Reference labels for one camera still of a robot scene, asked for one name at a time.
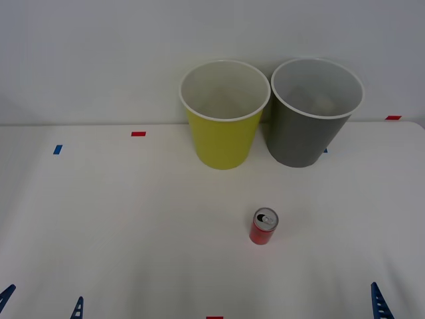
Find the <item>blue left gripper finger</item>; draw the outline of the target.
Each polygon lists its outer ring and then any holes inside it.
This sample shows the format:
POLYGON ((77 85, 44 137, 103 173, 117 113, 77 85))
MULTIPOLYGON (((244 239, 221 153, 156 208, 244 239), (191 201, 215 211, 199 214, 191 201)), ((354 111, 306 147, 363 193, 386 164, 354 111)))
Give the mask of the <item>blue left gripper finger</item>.
POLYGON ((11 295, 14 293, 16 286, 11 284, 3 292, 0 293, 0 310, 4 309, 11 295))
POLYGON ((72 311, 70 319, 83 319, 84 313, 84 298, 80 296, 77 300, 77 303, 72 311))

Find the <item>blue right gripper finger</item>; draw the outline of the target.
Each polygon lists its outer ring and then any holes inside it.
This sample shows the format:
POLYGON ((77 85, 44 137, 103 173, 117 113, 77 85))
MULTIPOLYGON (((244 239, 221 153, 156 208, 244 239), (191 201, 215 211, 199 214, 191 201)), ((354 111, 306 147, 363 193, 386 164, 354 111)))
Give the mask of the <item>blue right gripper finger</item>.
POLYGON ((374 319, 394 319, 376 282, 371 284, 371 299, 374 319))

